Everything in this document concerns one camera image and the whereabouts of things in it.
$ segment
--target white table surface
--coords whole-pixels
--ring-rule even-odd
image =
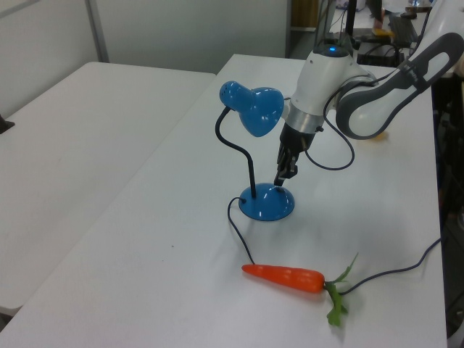
[[[234,79],[289,95],[302,65],[233,56],[0,333],[0,347],[446,347],[439,247],[420,268],[347,295],[342,328],[327,323],[326,294],[241,272],[249,261],[226,207],[249,185],[247,167],[215,138],[218,92]],[[223,123],[223,135],[254,156],[257,182],[276,174],[282,125],[253,138],[237,114]],[[301,156],[299,174],[285,184],[296,207],[281,221],[251,221],[234,207],[255,261],[319,270],[330,280],[359,252],[351,283],[417,262],[440,235],[430,91],[398,114],[388,134],[352,141],[357,157],[342,172]],[[327,127],[310,152],[326,165],[349,159]]]
[[[13,315],[92,226],[213,74],[89,63],[0,135],[0,312]]]

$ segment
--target desk lamp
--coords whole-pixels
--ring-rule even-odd
[[[294,209],[294,198],[283,187],[273,183],[254,182],[253,161],[240,146],[225,140],[220,134],[220,124],[230,110],[238,112],[245,129],[255,137],[268,134],[278,123],[283,112],[282,93],[274,88],[248,89],[236,81],[224,83],[219,97],[225,109],[216,122],[216,136],[225,145],[240,151],[248,159],[250,187],[240,195],[239,206],[248,217],[260,221],[280,220]]]

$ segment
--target blue lamp shade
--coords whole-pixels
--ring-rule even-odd
[[[236,81],[224,83],[219,98],[235,110],[247,131],[253,136],[265,136],[277,125],[283,111],[282,93],[274,88],[248,89]]]

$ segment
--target lamp base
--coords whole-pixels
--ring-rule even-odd
[[[289,190],[272,183],[258,183],[256,198],[252,198],[251,188],[247,188],[240,195],[246,202],[239,202],[240,210],[249,218],[259,221],[276,221],[289,215],[295,200]]]

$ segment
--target robotic arm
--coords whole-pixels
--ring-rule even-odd
[[[299,153],[308,150],[315,134],[323,130],[324,108],[334,93],[339,130],[350,138],[369,139],[453,67],[464,52],[464,1],[439,0],[429,18],[414,55],[380,83],[340,46],[325,45],[311,52],[284,117],[274,185],[282,186],[298,173]]]

